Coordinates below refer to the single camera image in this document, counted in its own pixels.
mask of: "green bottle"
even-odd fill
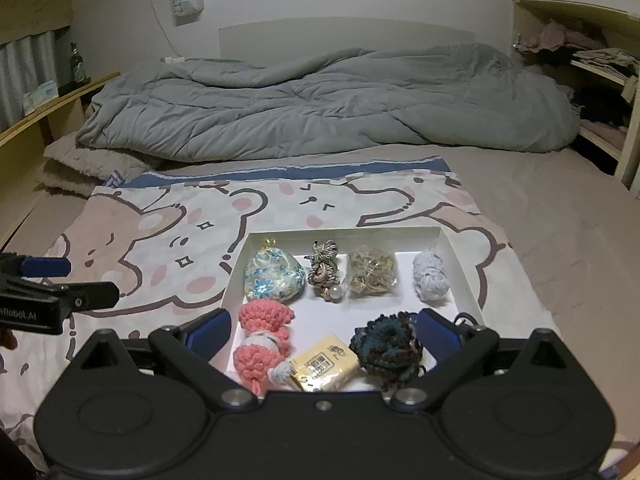
[[[71,79],[75,83],[81,83],[86,79],[86,72],[84,71],[84,62],[82,56],[78,52],[78,46],[75,41],[71,42],[71,58],[69,59],[71,65]]]

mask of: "headboard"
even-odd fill
[[[218,32],[223,59],[258,66],[354,46],[393,50],[475,41],[472,32],[442,25],[331,16],[243,23],[223,27]]]

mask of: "blue gripper pad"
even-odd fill
[[[415,329],[417,338],[438,364],[462,347],[456,326],[433,310],[420,311]]]
[[[60,278],[71,272],[71,263],[66,258],[34,258],[27,256],[20,264],[23,278]]]
[[[231,315],[217,308],[183,326],[182,330],[184,345],[209,361],[231,337]]]

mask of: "gray comforter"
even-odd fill
[[[485,44],[341,50],[270,68],[147,62],[93,98],[95,148],[182,162],[280,158],[387,144],[548,152],[578,122],[555,82]]]

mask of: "yellow package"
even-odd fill
[[[335,335],[291,360],[291,382],[303,392],[334,392],[359,370],[358,357]]]

